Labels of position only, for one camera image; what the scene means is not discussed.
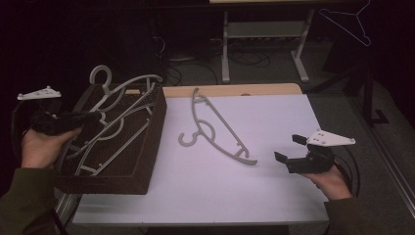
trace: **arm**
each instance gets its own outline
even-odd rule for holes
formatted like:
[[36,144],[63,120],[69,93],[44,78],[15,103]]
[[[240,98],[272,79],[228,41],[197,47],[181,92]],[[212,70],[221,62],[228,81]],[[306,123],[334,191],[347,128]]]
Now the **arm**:
[[329,235],[382,234],[363,216],[358,200],[353,198],[344,177],[335,166],[327,172],[303,176],[315,183],[329,199],[324,204],[330,220]]
[[59,136],[29,130],[22,142],[22,167],[16,169],[10,190],[0,199],[1,234],[55,234],[50,210],[57,203],[53,162],[62,145],[79,134]]

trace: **dark background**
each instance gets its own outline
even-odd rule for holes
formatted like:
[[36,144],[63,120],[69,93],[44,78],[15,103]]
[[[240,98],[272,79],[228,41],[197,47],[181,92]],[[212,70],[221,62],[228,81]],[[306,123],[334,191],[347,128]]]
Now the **dark background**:
[[[111,68],[114,81],[136,75],[163,75],[157,55],[160,36],[172,47],[198,47],[210,38],[220,38],[217,12],[174,12],[162,14],[122,11],[133,5],[163,4],[166,1],[3,1],[0,7],[0,65],[2,91],[0,195],[10,186],[18,160],[10,139],[11,112],[19,93],[50,85],[63,94],[63,110],[70,111],[89,85],[89,73],[98,65]],[[206,1],[191,1],[203,4]],[[175,1],[188,4],[189,1]],[[361,13],[370,47],[365,47],[316,14],[308,40],[331,38],[332,53],[325,69],[341,73],[364,58],[375,79],[388,88],[396,105],[415,126],[411,102],[415,95],[415,9],[411,1],[372,0]],[[111,11],[91,11],[103,7]],[[267,14],[241,13],[237,18],[262,20]]]

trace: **gray carpet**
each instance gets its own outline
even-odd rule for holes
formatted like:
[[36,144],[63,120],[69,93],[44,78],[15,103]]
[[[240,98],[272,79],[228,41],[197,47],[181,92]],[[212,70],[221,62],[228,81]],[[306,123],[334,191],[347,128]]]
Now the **gray carpet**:
[[[244,53],[243,50],[234,50],[232,56],[237,61],[230,61],[231,84],[294,82],[302,89],[308,89],[333,76],[329,72],[322,71],[331,47],[329,42],[306,43],[302,60],[310,77],[310,82],[307,84],[300,82],[289,53],[295,48],[296,41],[269,43],[273,44],[270,45],[270,50],[266,50],[266,53],[263,50],[247,50]],[[187,56],[189,55],[183,52],[172,57],[177,59]],[[257,62],[259,57],[269,58],[269,63],[268,59],[260,61],[255,66],[241,63]],[[213,85],[216,82],[221,84],[220,55],[182,64],[170,64],[170,67],[173,69],[168,69],[167,85],[178,82],[177,71],[181,73],[180,85]],[[397,168],[402,172],[408,184],[415,188],[413,170],[415,131],[395,107],[387,90],[378,83],[374,86],[374,109],[381,109],[390,123],[376,124],[373,129],[368,128],[359,113],[361,96],[354,98],[345,96],[342,93],[345,82],[341,81],[320,94],[308,95],[311,106],[323,129],[356,139],[357,144],[350,146],[349,150],[356,157],[360,168],[359,199],[367,217],[383,229],[385,234],[414,234],[415,219],[394,185],[383,154],[378,150],[371,132],[376,131],[379,134],[392,154]],[[336,147],[335,152],[351,164],[348,152],[344,148]],[[292,235],[318,235],[324,232],[326,226],[327,224],[293,225],[290,226],[290,233]],[[71,223],[69,223],[68,231],[69,234],[142,234],[143,232],[139,228],[83,227]]]

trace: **floor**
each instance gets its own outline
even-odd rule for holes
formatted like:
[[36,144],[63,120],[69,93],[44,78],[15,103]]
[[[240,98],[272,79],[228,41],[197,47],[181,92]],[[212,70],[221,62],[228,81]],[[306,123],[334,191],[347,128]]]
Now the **floor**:
[[[297,83],[302,90],[312,88],[333,77],[323,71],[331,42],[307,42],[302,61],[310,77],[302,83],[292,61],[290,51],[296,40],[235,41],[230,54],[230,84]],[[220,44],[211,42],[209,56],[197,57],[186,50],[165,53],[166,86],[214,85],[221,82]],[[350,148],[357,158],[361,187],[359,199],[367,218],[385,234],[410,235],[415,231],[415,214],[405,199],[413,199],[415,188],[415,131],[393,103],[388,91],[374,84],[374,110],[382,110],[389,123],[369,127],[361,115],[362,93],[347,97],[343,93],[346,79],[308,98],[323,129],[353,136],[357,145]],[[335,149],[338,155],[347,156],[347,150]],[[323,234],[327,224],[290,225],[292,235]],[[69,222],[69,234],[146,234],[147,228],[139,227],[86,227]],[[232,234],[229,230],[214,230],[209,234]],[[245,233],[285,234],[274,226],[245,227]],[[158,234],[189,234],[189,230],[159,231]]]

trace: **person's left hand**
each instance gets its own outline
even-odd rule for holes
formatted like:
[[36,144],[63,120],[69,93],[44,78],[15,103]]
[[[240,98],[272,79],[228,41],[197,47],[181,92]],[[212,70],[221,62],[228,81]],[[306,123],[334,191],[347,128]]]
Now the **person's left hand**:
[[81,128],[49,136],[30,129],[22,141],[22,168],[52,168],[62,145],[78,135]]

